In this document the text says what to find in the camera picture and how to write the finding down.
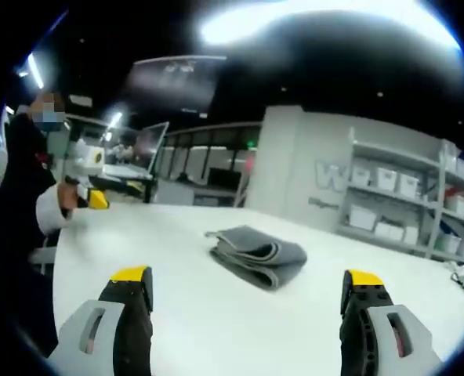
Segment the person's left hand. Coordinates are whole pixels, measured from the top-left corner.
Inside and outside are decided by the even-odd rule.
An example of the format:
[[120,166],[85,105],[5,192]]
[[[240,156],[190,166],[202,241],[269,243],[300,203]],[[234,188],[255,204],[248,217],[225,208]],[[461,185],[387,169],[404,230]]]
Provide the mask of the person's left hand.
[[61,182],[57,185],[58,203],[63,217],[68,220],[71,213],[78,207],[77,186],[71,183]]

